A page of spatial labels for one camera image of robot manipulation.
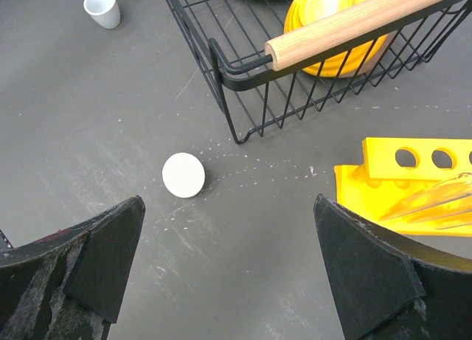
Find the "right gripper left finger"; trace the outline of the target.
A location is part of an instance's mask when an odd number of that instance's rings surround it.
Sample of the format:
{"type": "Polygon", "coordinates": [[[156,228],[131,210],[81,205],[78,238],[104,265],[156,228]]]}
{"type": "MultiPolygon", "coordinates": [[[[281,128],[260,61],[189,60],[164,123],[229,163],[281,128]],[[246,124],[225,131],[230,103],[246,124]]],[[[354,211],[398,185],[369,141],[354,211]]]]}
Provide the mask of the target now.
{"type": "Polygon", "coordinates": [[[108,338],[144,217],[136,195],[23,246],[2,235],[1,338],[108,338]]]}

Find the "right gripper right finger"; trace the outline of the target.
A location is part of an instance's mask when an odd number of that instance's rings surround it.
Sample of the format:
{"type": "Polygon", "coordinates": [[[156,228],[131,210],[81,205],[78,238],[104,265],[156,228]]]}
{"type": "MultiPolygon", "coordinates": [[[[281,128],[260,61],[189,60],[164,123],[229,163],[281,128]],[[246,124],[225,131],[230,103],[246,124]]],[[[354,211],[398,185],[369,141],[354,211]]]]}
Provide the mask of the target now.
{"type": "Polygon", "coordinates": [[[318,195],[316,231],[346,339],[470,339],[471,260],[318,195]]]}

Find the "clear test tube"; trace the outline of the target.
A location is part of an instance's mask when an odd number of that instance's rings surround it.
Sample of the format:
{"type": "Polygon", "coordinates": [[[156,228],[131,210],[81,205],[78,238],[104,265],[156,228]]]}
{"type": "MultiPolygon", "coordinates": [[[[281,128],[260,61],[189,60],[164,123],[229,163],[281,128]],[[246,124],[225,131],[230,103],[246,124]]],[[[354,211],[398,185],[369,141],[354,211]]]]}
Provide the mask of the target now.
{"type": "Polygon", "coordinates": [[[434,229],[452,229],[471,225],[471,197],[450,201],[406,215],[407,223],[429,223],[434,229]]]}
{"type": "Polygon", "coordinates": [[[378,217],[378,220],[403,218],[414,212],[469,197],[471,197],[471,173],[460,173],[400,199],[378,217]]]}

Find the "white round lid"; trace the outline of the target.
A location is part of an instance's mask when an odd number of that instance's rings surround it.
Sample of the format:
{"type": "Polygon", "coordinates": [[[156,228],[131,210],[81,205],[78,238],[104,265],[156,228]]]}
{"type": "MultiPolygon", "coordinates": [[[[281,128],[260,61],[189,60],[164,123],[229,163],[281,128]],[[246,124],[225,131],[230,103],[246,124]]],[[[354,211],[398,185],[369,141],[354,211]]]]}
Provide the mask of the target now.
{"type": "Polygon", "coordinates": [[[173,154],[162,168],[165,187],[179,198],[191,198],[199,194],[205,178],[204,166],[190,153],[173,154]]]}

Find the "small white cup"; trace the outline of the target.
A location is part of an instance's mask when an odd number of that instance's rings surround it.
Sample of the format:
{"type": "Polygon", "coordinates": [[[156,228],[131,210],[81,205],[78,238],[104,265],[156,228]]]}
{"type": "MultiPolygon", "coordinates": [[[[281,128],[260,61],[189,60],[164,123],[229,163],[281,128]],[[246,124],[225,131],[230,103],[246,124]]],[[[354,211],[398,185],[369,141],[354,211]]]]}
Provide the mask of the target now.
{"type": "Polygon", "coordinates": [[[84,0],[83,8],[104,29],[115,29],[121,22],[117,0],[84,0]]]}

